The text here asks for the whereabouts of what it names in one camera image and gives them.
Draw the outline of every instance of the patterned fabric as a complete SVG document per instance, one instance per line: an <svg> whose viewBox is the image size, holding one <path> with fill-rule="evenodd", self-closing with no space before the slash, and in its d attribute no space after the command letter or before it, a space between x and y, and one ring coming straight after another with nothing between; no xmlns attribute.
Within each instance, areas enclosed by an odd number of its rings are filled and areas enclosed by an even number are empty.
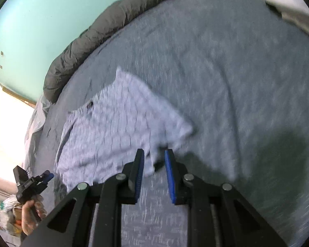
<svg viewBox="0 0 309 247"><path fill-rule="evenodd" d="M110 86L69 113L55 172L68 192L79 182L102 183L121 172L142 148L148 176L160 158L159 147L177 149L191 133L192 126L167 101L138 78L117 69Z"/></svg>

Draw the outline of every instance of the human hand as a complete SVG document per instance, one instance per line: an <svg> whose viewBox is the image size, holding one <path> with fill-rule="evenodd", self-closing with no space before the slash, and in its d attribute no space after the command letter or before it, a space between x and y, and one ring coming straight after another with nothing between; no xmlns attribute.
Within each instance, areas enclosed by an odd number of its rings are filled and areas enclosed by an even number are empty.
<svg viewBox="0 0 309 247"><path fill-rule="evenodd" d="M27 201L22 207L22 230L26 235L29 235L37 226L31 213L32 206L35 206L36 212L41 219L46 217L46 210L43 207L42 201L43 197L37 195L35 200Z"/></svg>

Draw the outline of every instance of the wooden trim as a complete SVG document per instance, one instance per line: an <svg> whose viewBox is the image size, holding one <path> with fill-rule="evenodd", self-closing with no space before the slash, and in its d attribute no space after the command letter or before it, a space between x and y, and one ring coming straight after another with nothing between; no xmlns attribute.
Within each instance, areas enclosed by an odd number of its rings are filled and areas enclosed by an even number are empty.
<svg viewBox="0 0 309 247"><path fill-rule="evenodd" d="M14 93L13 91L9 90L8 88L6 88L4 86L2 87L2 91L7 93L7 94L9 94L9 95L11 95L11 96L13 96L13 97L15 97L15 98L17 98L18 100L20 100L23 103L29 105L30 107L35 108L35 105L36 105L35 101L32 101L32 100L27 99L27 98L25 98L23 96L20 96L20 95Z"/></svg>

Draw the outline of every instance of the teal wall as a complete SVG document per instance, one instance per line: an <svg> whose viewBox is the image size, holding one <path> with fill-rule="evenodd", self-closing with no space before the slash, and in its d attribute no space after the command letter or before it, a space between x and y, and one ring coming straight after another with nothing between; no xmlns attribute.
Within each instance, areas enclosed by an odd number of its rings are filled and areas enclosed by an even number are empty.
<svg viewBox="0 0 309 247"><path fill-rule="evenodd" d="M37 100L53 59L114 1L7 0L0 10L0 83Z"/></svg>

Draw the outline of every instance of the gray bed sheet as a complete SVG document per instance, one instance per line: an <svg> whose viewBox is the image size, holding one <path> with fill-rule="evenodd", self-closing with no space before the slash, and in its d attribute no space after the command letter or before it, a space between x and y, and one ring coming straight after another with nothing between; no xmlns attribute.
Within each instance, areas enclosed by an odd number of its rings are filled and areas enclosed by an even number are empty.
<svg viewBox="0 0 309 247"><path fill-rule="evenodd" d="M231 182L289 246L309 236L309 37L262 0L167 0L79 67L50 107L34 174L53 170L68 111L113 82L137 75L192 120L191 173ZM43 192L47 210L64 195ZM164 168L123 207L123 246L186 246L187 210L173 206Z"/></svg>

